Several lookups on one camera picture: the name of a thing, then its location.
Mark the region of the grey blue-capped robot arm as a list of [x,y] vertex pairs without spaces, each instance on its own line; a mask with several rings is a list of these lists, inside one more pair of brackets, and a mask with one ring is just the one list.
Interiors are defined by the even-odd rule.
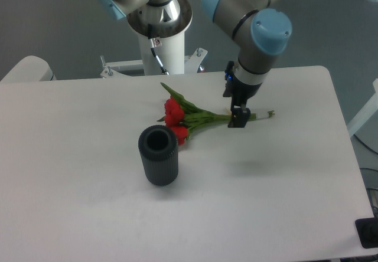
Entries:
[[[187,0],[98,0],[114,19],[126,18],[139,39],[147,76],[182,74],[199,64],[184,59],[184,34],[193,12]],[[240,48],[227,64],[224,97],[231,99],[232,128],[244,127],[252,114],[247,101],[261,87],[276,58],[286,48],[292,24],[271,8],[277,0],[201,0],[203,11]]]

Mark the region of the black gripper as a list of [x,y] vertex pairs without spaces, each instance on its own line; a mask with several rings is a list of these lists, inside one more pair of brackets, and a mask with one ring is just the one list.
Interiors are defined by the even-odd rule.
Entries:
[[244,128],[250,119],[249,108],[242,108],[262,85],[262,75],[245,70],[241,64],[229,61],[224,71],[226,81],[223,97],[232,98],[231,119],[228,128]]

